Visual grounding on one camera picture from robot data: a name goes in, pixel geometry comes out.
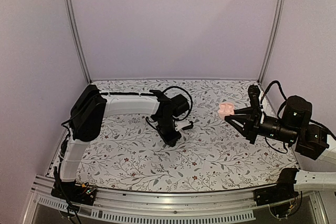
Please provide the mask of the white earbuds charging case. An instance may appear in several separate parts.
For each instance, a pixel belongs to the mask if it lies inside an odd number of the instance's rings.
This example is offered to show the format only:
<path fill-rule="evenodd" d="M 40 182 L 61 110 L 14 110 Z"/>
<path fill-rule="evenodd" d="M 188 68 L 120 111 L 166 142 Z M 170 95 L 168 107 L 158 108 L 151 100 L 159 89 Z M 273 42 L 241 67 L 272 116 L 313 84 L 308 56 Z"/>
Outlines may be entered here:
<path fill-rule="evenodd" d="M 223 102 L 219 104 L 218 116 L 224 120 L 226 116 L 234 115 L 235 106 L 230 102 Z"/>

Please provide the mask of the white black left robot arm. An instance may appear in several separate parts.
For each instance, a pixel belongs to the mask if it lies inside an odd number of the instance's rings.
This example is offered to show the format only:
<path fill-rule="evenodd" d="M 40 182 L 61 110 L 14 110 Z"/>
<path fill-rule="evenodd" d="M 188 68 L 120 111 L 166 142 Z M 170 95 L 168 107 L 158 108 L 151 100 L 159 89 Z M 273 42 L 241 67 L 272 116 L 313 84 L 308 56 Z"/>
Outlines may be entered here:
<path fill-rule="evenodd" d="M 103 119 L 114 115 L 147 115 L 149 123 L 156 123 L 154 129 L 163 142 L 173 147 L 181 138 L 181 131 L 194 126 L 192 121 L 180 117 L 189 116 L 192 106 L 189 94 L 169 98 L 165 90 L 110 92 L 88 85 L 72 107 L 70 118 L 61 124 L 68 135 L 61 148 L 58 192 L 67 200 L 77 197 L 78 188 L 72 182 L 87 146 L 100 134 Z"/>

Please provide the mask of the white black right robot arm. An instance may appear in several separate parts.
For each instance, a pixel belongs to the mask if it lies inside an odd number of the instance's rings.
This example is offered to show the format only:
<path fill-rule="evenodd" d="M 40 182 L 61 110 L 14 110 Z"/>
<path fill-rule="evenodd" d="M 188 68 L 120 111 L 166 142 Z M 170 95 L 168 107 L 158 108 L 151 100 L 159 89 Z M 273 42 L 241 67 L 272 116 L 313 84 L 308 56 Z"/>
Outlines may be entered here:
<path fill-rule="evenodd" d="M 265 116 L 258 98 L 250 106 L 230 110 L 224 120 L 245 139 L 254 144 L 257 136 L 294 146 L 295 151 L 314 161 L 335 164 L 335 135 L 320 123 L 313 122 L 312 104 L 293 95 L 280 107 L 281 118 Z M 284 168 L 271 190 L 276 201 L 284 200 L 291 191 L 335 190 L 334 172 L 309 172 L 297 168 Z"/>

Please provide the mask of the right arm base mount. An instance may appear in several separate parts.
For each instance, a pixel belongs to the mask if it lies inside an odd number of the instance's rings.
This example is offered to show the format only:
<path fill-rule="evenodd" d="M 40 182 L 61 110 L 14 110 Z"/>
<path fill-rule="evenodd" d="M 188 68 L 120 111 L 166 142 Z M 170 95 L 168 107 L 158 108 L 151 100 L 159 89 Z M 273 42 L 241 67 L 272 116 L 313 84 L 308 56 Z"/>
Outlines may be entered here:
<path fill-rule="evenodd" d="M 276 184 L 253 191 L 257 206 L 269 206 L 269 211 L 278 220 L 293 216 L 301 208 L 303 195 L 294 190 L 295 177 L 299 169 L 285 168 L 280 172 Z"/>

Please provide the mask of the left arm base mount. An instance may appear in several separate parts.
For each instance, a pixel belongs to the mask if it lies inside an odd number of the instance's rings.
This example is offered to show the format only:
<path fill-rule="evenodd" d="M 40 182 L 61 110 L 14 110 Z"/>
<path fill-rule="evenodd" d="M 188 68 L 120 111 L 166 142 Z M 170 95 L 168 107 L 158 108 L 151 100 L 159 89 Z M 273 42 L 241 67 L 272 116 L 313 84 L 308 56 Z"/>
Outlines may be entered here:
<path fill-rule="evenodd" d="M 97 186 L 88 183 L 55 182 L 51 195 L 56 198 L 69 200 L 78 204 L 92 206 L 97 193 Z"/>

